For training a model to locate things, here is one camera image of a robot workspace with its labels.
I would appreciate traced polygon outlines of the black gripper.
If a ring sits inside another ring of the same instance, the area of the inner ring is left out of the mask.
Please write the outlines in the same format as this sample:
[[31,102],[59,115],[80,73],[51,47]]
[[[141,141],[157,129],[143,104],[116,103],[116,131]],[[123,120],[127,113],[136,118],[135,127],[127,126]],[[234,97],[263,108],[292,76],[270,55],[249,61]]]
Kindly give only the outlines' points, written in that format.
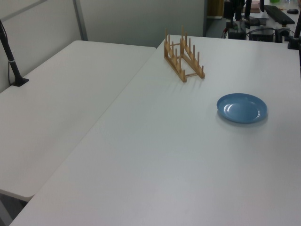
[[[235,20],[237,24],[237,30],[242,30],[242,9],[243,9],[243,0],[232,0],[233,12],[235,15]],[[233,29],[233,20],[226,20],[227,30]]]

